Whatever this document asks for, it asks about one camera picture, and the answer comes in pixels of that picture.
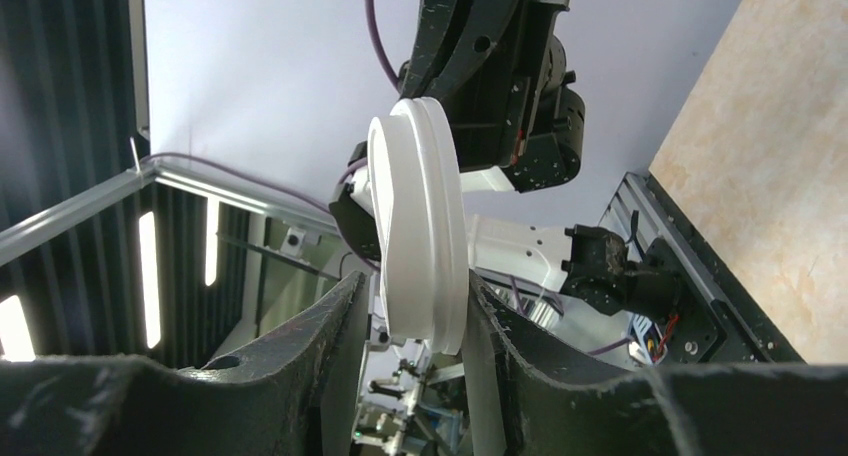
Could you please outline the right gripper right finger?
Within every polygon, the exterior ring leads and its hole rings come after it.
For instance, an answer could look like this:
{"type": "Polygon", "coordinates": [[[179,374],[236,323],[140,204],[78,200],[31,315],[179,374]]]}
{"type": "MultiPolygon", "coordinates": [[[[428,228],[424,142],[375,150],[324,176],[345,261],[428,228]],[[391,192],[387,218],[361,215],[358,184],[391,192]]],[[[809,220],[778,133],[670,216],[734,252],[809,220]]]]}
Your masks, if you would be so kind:
{"type": "Polygon", "coordinates": [[[477,455],[843,455],[847,370],[797,363],[627,371],[511,310],[477,275],[462,347],[477,455]]]}

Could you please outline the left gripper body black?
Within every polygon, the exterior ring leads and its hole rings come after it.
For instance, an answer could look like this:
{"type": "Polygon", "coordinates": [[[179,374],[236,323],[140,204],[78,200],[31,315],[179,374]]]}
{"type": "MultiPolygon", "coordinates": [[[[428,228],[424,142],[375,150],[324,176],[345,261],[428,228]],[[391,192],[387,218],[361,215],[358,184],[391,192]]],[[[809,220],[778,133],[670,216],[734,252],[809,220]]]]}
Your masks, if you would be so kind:
{"type": "Polygon", "coordinates": [[[420,0],[401,97],[431,97],[461,172],[498,168],[527,193],[573,181],[586,107],[554,30],[571,0],[420,0]]]}

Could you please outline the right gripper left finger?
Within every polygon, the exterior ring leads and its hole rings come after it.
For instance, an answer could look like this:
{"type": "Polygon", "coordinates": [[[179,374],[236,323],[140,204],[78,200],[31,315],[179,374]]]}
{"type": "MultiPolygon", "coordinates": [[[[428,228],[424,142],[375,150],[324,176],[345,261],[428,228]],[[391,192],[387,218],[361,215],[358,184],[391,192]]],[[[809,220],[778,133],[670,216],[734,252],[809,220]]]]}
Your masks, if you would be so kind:
{"type": "Polygon", "coordinates": [[[201,368],[137,355],[1,365],[5,455],[345,455],[369,331],[368,279],[201,368]]]}

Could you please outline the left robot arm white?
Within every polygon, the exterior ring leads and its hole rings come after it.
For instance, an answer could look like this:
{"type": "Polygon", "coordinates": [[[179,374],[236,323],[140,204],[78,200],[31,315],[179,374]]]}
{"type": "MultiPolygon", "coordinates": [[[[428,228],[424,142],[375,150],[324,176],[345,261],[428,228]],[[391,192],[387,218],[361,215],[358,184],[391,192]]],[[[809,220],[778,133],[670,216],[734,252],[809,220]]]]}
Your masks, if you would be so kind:
{"type": "MultiPolygon", "coordinates": [[[[446,111],[463,177],[527,193],[572,181],[581,167],[585,105],[555,36],[569,0],[422,0],[412,55],[394,76],[403,96],[433,96],[446,111]]],[[[470,255],[581,299],[597,311],[671,320],[682,284],[627,257],[625,240],[578,225],[543,238],[532,227],[483,220],[470,255]]]]}

